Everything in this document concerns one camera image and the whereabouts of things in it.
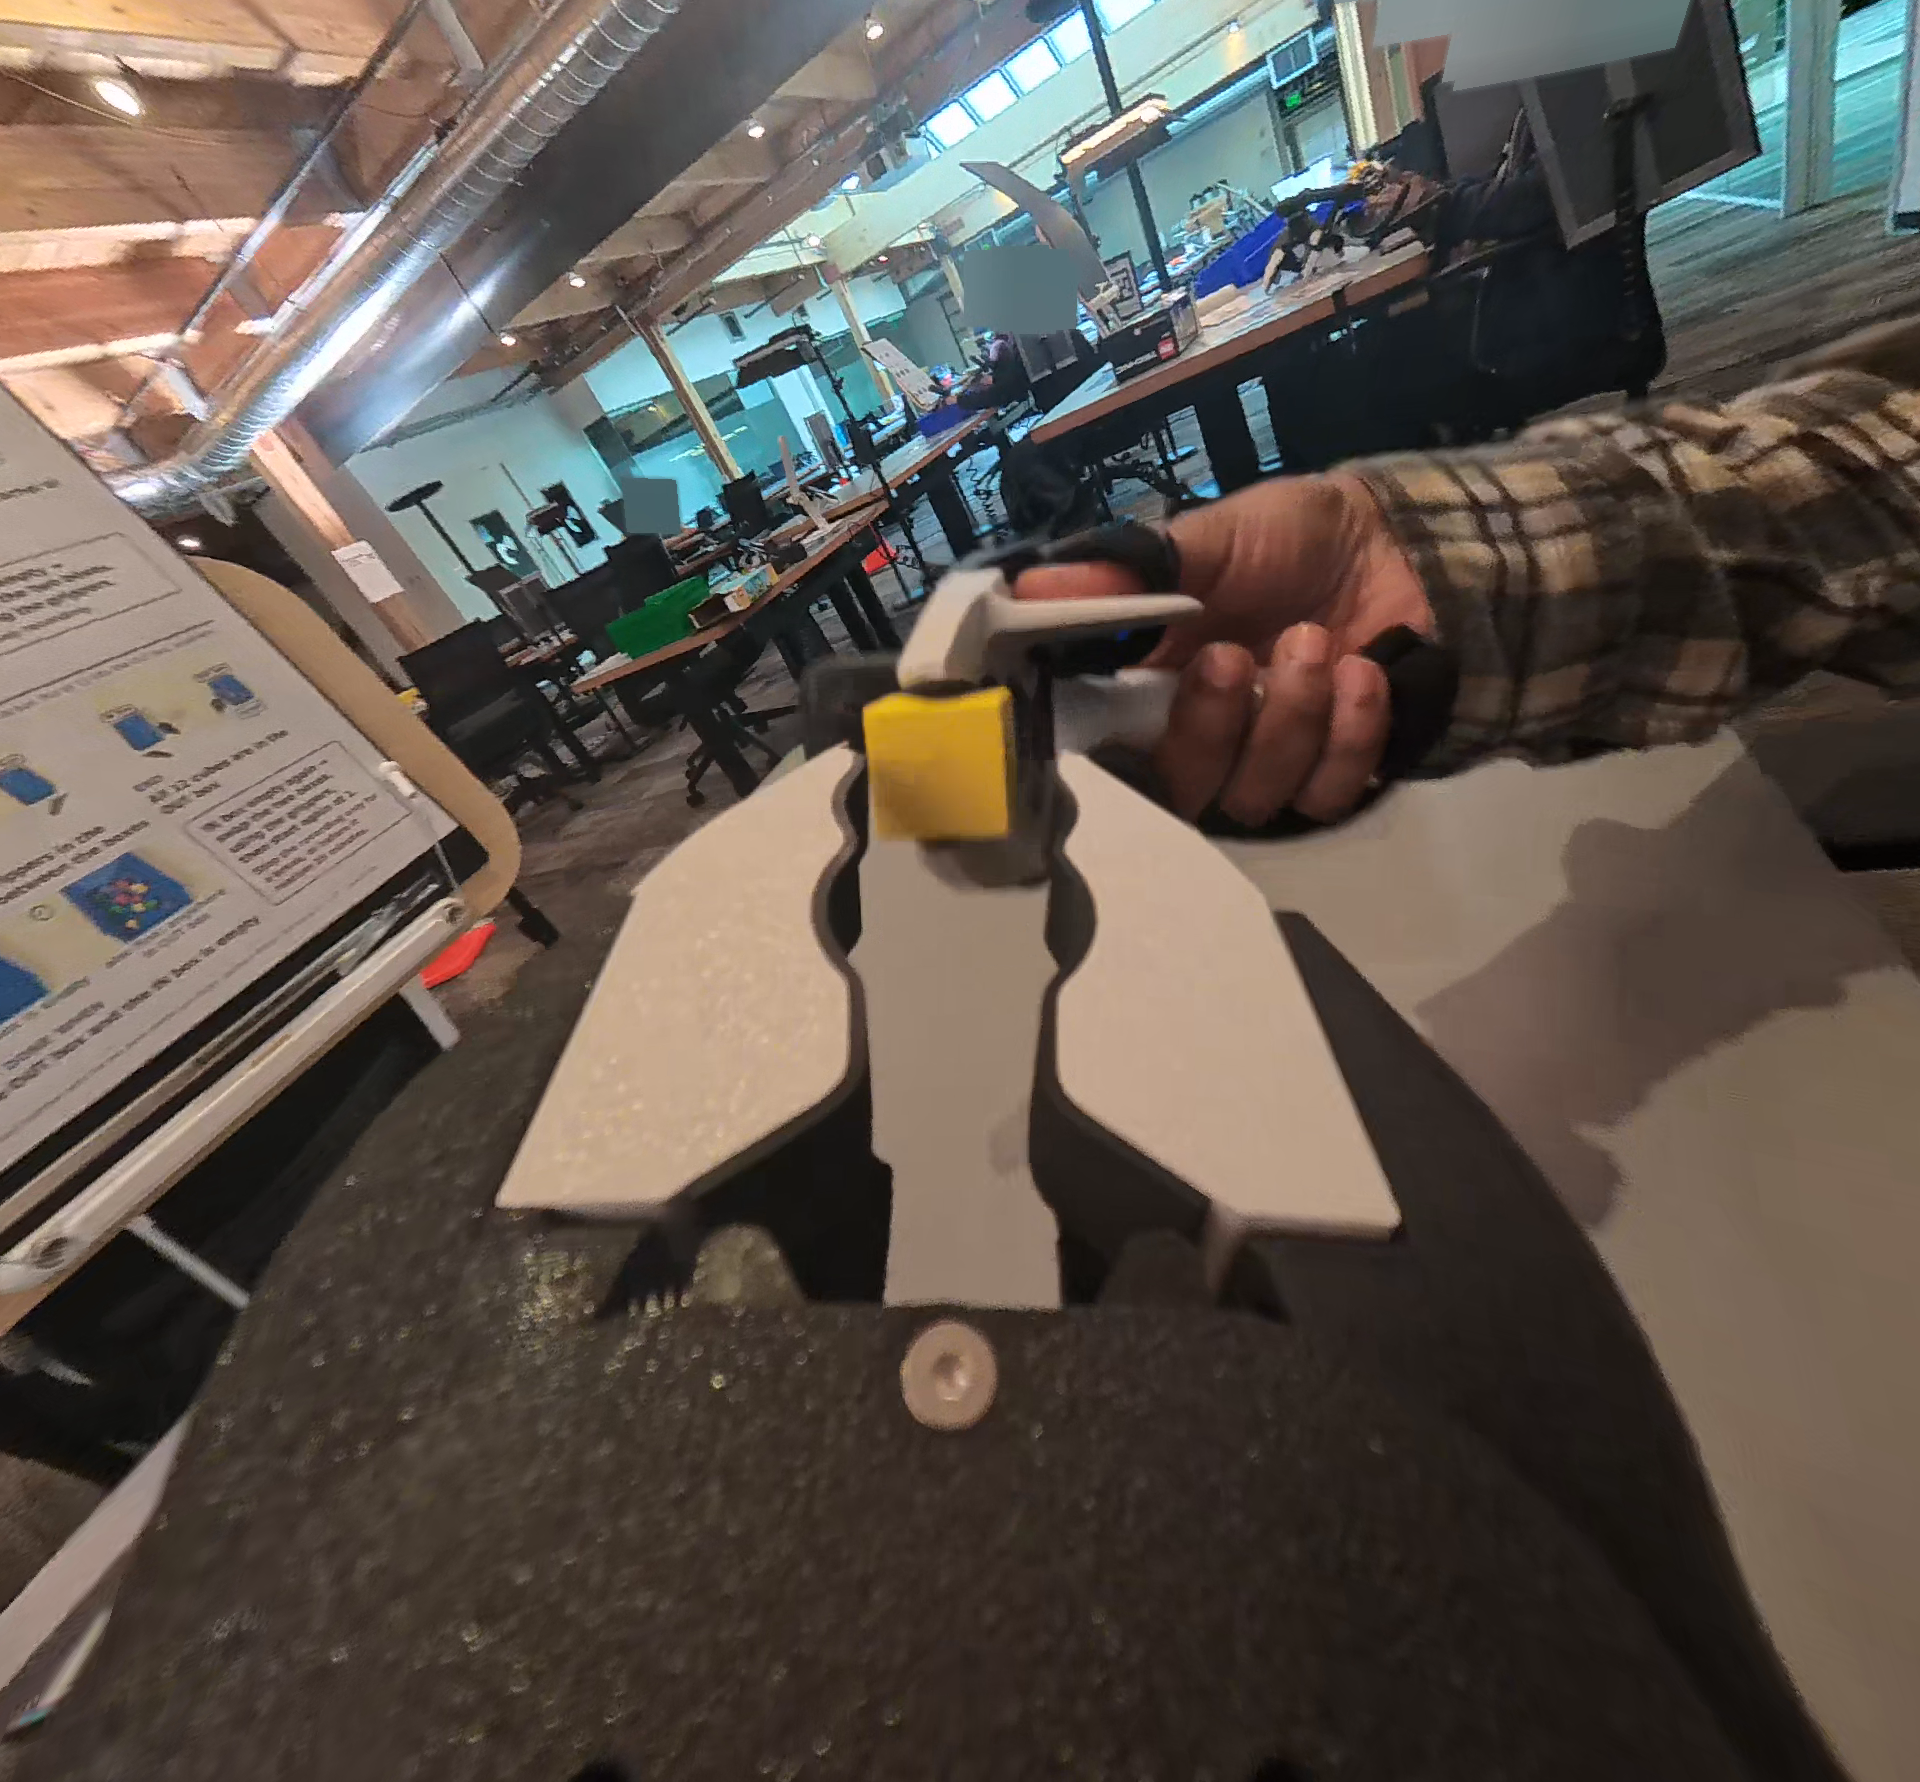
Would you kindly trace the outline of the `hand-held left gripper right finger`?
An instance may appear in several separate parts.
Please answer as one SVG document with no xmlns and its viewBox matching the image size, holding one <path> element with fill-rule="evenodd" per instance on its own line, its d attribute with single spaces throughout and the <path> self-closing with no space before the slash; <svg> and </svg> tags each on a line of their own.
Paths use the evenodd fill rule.
<svg viewBox="0 0 1920 1782">
<path fill-rule="evenodd" d="M 1089 757 L 1058 779 L 1030 1170 L 1063 1234 L 1387 1239 L 1403 1211 L 1260 888 Z"/>
</svg>

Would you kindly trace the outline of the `person's right forearm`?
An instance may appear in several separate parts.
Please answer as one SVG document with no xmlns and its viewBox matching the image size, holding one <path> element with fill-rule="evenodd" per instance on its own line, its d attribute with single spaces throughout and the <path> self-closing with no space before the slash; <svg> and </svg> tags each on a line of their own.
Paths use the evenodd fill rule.
<svg viewBox="0 0 1920 1782">
<path fill-rule="evenodd" d="M 1912 353 L 1344 474 L 1453 668 L 1417 776 L 1698 743 L 1816 673 L 1915 698 Z"/>
</svg>

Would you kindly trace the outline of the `black cardboard box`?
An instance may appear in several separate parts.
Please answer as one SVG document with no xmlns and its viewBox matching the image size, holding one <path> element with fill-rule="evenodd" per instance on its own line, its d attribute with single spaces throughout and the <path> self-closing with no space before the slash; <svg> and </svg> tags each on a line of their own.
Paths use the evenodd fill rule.
<svg viewBox="0 0 1920 1782">
<path fill-rule="evenodd" d="M 1125 383 L 1179 359 L 1198 330 L 1193 298 L 1183 290 L 1103 334 L 1099 348 L 1115 380 Z"/>
</svg>

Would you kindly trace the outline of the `silver spiral ventilation duct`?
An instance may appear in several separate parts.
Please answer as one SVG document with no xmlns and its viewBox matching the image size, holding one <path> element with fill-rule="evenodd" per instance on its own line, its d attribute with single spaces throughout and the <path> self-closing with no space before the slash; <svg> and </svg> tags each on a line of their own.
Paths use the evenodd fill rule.
<svg viewBox="0 0 1920 1782">
<path fill-rule="evenodd" d="M 544 0 L 451 127 L 397 172 L 178 450 L 104 472 L 145 518 L 233 474 L 689 0 Z"/>
</svg>

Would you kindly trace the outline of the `black office chair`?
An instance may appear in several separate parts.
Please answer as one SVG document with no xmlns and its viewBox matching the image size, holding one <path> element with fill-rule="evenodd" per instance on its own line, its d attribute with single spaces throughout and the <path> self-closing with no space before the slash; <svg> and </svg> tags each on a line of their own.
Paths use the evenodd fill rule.
<svg viewBox="0 0 1920 1782">
<path fill-rule="evenodd" d="M 396 664 L 423 698 L 427 727 L 509 812 L 544 803 L 580 811 L 574 786 L 597 781 L 597 763 L 565 731 L 530 668 L 510 664 L 484 626 L 463 624 L 404 651 Z"/>
</svg>

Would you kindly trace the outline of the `person's right hand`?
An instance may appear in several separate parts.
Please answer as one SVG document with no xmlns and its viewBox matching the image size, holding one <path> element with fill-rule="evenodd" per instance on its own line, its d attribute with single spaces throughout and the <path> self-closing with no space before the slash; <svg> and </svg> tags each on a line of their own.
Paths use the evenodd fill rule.
<svg viewBox="0 0 1920 1782">
<path fill-rule="evenodd" d="M 1291 811 L 1335 823 L 1380 778 L 1390 732 L 1366 648 L 1434 620 L 1380 502 L 1348 474 L 1275 477 L 1164 529 L 1197 615 L 1146 664 L 1176 676 L 1152 753 L 1164 804 L 1254 827 Z"/>
</svg>

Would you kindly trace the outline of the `yellow wooden cube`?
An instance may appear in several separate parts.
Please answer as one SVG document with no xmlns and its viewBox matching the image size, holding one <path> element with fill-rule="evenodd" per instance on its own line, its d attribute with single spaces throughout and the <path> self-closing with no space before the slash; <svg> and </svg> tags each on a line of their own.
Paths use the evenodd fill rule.
<svg viewBox="0 0 1920 1782">
<path fill-rule="evenodd" d="M 870 833 L 880 842 L 986 844 L 1017 825 L 1011 689 L 890 692 L 866 702 Z"/>
</svg>

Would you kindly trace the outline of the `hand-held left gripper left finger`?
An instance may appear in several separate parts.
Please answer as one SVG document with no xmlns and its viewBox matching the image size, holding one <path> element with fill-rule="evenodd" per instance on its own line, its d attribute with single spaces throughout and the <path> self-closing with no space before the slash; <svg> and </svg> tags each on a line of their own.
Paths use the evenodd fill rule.
<svg viewBox="0 0 1920 1782">
<path fill-rule="evenodd" d="M 823 1137 L 888 1198 L 866 1006 L 829 918 L 857 859 L 863 765 L 846 743 L 789 765 L 637 882 L 501 1211 L 657 1220 Z"/>
</svg>

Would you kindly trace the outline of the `green storage bin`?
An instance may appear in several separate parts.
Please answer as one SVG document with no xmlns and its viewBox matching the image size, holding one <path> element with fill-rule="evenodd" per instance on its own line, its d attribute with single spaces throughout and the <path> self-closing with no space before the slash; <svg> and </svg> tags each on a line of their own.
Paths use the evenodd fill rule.
<svg viewBox="0 0 1920 1782">
<path fill-rule="evenodd" d="M 708 600 L 705 575 L 693 575 L 649 594 L 637 608 L 611 618 L 608 639 L 611 653 L 643 658 L 662 646 L 681 643 L 692 631 L 693 612 Z"/>
</svg>

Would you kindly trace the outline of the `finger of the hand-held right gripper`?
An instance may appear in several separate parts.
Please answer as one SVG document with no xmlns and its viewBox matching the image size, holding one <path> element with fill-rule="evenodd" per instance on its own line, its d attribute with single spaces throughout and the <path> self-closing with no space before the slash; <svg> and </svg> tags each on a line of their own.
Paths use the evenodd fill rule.
<svg viewBox="0 0 1920 1782">
<path fill-rule="evenodd" d="M 987 888 L 1041 887 L 1058 823 L 1054 679 L 1008 685 L 1010 827 L 998 837 L 922 836 L 935 864 Z"/>
</svg>

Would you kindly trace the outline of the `black studio light stand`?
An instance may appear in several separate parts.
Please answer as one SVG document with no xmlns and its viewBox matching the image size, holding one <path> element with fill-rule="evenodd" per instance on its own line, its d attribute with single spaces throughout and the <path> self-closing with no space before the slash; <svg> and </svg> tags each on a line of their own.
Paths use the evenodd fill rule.
<svg viewBox="0 0 1920 1782">
<path fill-rule="evenodd" d="M 779 433 L 799 462 L 837 465 L 841 448 L 827 400 L 837 383 L 807 323 L 792 323 L 740 353 L 730 363 L 730 385 L 746 408 L 767 410 L 756 423 L 765 439 Z"/>
</svg>

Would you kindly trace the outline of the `instruction sign on white stand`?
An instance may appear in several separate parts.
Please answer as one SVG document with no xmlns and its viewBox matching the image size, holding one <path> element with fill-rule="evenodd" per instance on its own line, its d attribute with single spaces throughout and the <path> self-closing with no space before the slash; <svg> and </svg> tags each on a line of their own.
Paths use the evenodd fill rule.
<svg viewBox="0 0 1920 1782">
<path fill-rule="evenodd" d="M 333 628 L 2 424 L 4 1767 L 275 1247 L 457 1032 L 513 823 Z"/>
</svg>

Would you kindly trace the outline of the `grey computer monitor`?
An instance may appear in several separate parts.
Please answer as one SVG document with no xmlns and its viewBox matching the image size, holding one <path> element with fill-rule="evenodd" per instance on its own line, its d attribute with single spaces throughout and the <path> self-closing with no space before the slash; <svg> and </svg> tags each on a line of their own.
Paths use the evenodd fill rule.
<svg viewBox="0 0 1920 1782">
<path fill-rule="evenodd" d="M 1760 155 L 1728 0 L 1691 0 L 1670 48 L 1519 82 L 1564 251 Z"/>
</svg>

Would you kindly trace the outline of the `black ceiling duct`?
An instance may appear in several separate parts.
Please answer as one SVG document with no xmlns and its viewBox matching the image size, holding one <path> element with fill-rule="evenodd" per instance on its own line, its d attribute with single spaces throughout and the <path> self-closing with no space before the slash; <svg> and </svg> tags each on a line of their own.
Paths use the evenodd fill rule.
<svg viewBox="0 0 1920 1782">
<path fill-rule="evenodd" d="M 685 0 L 308 394 L 313 446 L 370 448 L 876 3 Z"/>
</svg>

